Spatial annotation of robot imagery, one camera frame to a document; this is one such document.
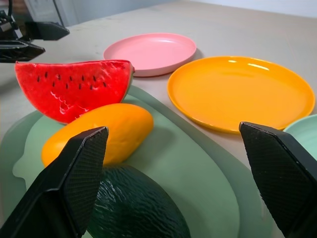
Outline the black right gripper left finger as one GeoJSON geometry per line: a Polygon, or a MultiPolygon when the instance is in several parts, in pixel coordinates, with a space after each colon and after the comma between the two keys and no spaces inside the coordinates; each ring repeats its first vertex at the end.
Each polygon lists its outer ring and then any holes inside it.
{"type": "Polygon", "coordinates": [[[69,139],[26,191],[0,236],[82,237],[97,198],[107,139],[107,127],[89,129],[69,139]]]}

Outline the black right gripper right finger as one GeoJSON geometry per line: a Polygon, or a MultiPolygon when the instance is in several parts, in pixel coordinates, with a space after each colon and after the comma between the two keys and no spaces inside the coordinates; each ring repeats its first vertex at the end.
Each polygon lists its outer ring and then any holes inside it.
{"type": "Polygon", "coordinates": [[[289,133],[241,122],[239,131],[260,195],[286,238],[317,236],[317,161],[289,133]]]}

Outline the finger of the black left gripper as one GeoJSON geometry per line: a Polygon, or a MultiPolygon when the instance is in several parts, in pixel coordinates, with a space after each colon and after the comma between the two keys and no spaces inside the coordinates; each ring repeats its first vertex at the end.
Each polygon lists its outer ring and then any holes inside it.
{"type": "Polygon", "coordinates": [[[23,40],[1,40],[0,61],[30,61],[43,54],[45,49],[23,40]]]}
{"type": "Polygon", "coordinates": [[[70,31],[55,22],[26,22],[26,35],[31,40],[59,40],[70,31]]]}

